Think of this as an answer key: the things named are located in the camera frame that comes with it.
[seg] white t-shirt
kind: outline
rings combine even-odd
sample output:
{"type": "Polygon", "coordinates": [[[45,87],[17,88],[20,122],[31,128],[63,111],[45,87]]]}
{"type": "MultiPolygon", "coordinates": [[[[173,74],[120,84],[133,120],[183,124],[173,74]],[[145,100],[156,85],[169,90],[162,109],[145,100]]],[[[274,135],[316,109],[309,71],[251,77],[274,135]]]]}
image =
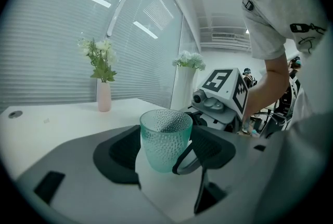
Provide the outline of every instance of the white t-shirt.
{"type": "MultiPolygon", "coordinates": [[[[270,60],[281,56],[285,52],[286,39],[292,39],[304,66],[328,27],[328,19],[319,0],[243,0],[242,11],[249,30],[252,56],[258,59],[270,60]],[[253,10],[249,10],[249,1],[253,10]]],[[[297,100],[292,122],[312,114],[303,90],[297,100]]]]}

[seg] textured glass tumbler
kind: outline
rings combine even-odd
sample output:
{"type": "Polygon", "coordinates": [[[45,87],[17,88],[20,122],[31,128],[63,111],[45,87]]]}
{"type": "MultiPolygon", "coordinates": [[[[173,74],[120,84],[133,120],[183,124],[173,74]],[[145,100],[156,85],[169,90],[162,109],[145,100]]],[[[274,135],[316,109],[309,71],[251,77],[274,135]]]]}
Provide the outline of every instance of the textured glass tumbler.
{"type": "Polygon", "coordinates": [[[170,109],[152,110],[140,117],[143,147],[154,170],[172,171],[187,147],[192,124],[189,115],[170,109]]]}

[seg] white table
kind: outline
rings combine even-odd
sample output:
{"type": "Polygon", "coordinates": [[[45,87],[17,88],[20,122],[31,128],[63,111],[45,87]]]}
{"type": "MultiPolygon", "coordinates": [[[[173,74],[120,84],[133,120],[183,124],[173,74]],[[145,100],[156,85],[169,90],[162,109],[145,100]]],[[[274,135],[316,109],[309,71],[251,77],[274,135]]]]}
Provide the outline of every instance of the white table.
{"type": "Polygon", "coordinates": [[[58,145],[98,132],[138,125],[140,116],[161,107],[139,99],[112,101],[101,113],[97,103],[11,106],[0,115],[0,157],[13,180],[58,145]],[[21,110],[23,115],[8,115],[21,110]]]}

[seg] white vase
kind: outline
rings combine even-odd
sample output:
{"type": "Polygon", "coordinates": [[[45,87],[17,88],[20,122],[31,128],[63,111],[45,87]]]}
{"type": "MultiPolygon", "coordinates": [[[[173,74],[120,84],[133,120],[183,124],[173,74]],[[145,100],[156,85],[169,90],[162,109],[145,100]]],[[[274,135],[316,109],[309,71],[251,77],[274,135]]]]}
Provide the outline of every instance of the white vase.
{"type": "Polygon", "coordinates": [[[191,105],[193,95],[193,77],[196,73],[194,68],[178,67],[178,80],[174,91],[173,109],[181,110],[191,105]]]}
{"type": "Polygon", "coordinates": [[[99,82],[97,88],[98,110],[108,112],[111,109],[111,88],[108,82],[99,82]]]}

